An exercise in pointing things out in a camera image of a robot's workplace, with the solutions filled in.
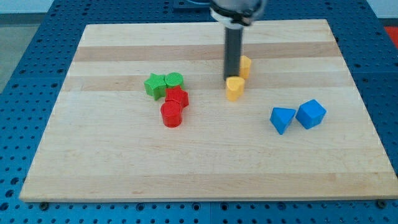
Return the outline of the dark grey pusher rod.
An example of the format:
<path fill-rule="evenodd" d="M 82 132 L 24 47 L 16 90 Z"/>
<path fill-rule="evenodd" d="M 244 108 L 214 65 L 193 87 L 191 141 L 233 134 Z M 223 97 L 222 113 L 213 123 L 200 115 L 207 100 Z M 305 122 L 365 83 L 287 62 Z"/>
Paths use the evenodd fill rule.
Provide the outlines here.
<path fill-rule="evenodd" d="M 239 75 L 243 29 L 229 29 L 224 31 L 224 66 L 223 78 Z"/>

